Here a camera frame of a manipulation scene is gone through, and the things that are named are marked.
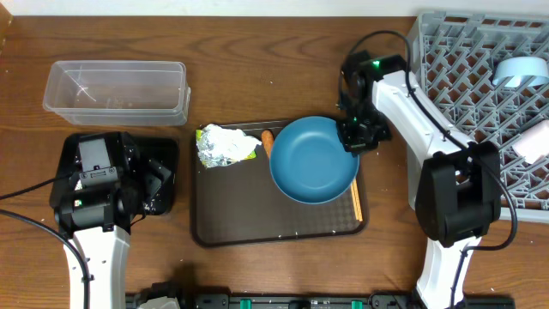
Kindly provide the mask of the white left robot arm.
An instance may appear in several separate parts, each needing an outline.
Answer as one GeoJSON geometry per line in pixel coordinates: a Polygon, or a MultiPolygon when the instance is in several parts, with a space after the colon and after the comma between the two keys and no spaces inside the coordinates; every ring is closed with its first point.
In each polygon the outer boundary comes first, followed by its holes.
{"type": "Polygon", "coordinates": [[[178,143],[116,131],[67,137],[49,204],[69,266],[73,308],[124,308],[134,218],[173,205],[178,143]]]}

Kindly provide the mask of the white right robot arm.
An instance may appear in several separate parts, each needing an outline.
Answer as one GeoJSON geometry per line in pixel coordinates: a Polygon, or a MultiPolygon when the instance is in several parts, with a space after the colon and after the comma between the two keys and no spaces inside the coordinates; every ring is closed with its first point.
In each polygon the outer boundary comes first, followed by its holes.
{"type": "Polygon", "coordinates": [[[391,138],[407,144],[408,197],[428,241],[415,293],[424,308],[462,307],[471,255],[501,213],[499,155],[460,132],[415,83],[400,55],[346,57],[337,123],[344,149],[361,154],[391,138]]]}

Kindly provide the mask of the white pink cup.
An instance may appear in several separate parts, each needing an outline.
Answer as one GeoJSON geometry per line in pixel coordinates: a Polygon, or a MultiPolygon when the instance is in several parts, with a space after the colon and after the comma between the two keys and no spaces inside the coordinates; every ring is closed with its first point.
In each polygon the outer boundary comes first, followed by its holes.
{"type": "Polygon", "coordinates": [[[513,150],[528,164],[534,164],[549,153],[548,131],[548,120],[539,122],[519,136],[513,150]]]}

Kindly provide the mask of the dark blue plate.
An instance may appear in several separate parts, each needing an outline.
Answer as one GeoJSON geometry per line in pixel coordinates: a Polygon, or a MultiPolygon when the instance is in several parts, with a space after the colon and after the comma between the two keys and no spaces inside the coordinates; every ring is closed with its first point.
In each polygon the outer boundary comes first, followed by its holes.
{"type": "Polygon", "coordinates": [[[309,116],[291,122],[275,137],[269,170],[292,200],[328,203],[351,187],[359,157],[344,149],[332,118],[309,116]]]}

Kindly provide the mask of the light blue small bowl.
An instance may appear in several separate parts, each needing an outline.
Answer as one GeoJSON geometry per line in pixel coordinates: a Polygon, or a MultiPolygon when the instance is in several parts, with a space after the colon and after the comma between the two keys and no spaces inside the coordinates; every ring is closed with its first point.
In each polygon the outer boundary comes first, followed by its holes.
{"type": "Polygon", "coordinates": [[[518,88],[529,77],[534,78],[530,82],[531,86],[548,83],[548,64],[543,58],[515,57],[500,62],[496,66],[492,84],[503,85],[505,88],[518,88]]]}

